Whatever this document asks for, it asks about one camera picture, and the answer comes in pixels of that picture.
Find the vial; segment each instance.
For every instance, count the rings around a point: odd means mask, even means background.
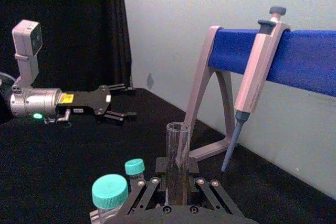
[[[107,174],[92,185],[92,201],[98,208],[99,224],[115,216],[128,197],[126,179],[118,174]]]
[[[144,180],[144,170],[145,165],[141,158],[131,159],[125,163],[125,172],[129,176],[131,190],[133,190],[135,186],[137,186],[138,180]]]

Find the teal bottle cap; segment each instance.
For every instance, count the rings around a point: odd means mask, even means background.
[[[136,175],[145,170],[145,164],[141,158],[128,160],[125,163],[125,171],[127,175]]]
[[[127,181],[118,174],[104,175],[92,185],[92,201],[97,208],[113,209],[119,207],[127,197]]]

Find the screw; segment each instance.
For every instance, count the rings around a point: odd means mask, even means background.
[[[197,180],[197,183],[200,184],[200,185],[204,184],[204,179],[199,178],[199,179]]]
[[[212,186],[218,186],[219,183],[218,183],[217,181],[212,181],[212,182],[211,182],[211,185],[212,185]]]
[[[159,179],[158,178],[152,178],[151,182],[153,184],[157,184],[159,182]]]
[[[192,206],[192,207],[190,208],[190,212],[193,213],[193,214],[196,214],[196,213],[198,213],[198,208],[195,207],[195,206]]]
[[[143,180],[138,181],[138,186],[143,186],[144,184],[145,184],[145,181],[143,181]]]
[[[165,206],[162,210],[165,214],[169,214],[172,211],[172,208],[169,206]]]

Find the black table surface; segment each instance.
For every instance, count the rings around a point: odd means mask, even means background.
[[[165,129],[183,121],[184,112],[152,93],[113,97],[116,111],[136,111],[123,127],[73,116],[72,127],[13,119],[0,125],[0,222],[90,223],[91,186],[100,176],[126,176],[123,164],[145,162],[145,177],[155,174],[155,159],[165,156]],[[223,135],[197,121],[191,149]],[[218,179],[243,214],[260,223],[335,223],[336,201],[238,146],[226,173],[224,154],[200,161],[201,176]]]

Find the yellow warning label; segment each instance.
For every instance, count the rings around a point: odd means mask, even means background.
[[[61,95],[61,99],[59,99],[59,103],[72,103],[74,100],[73,94],[63,93]]]

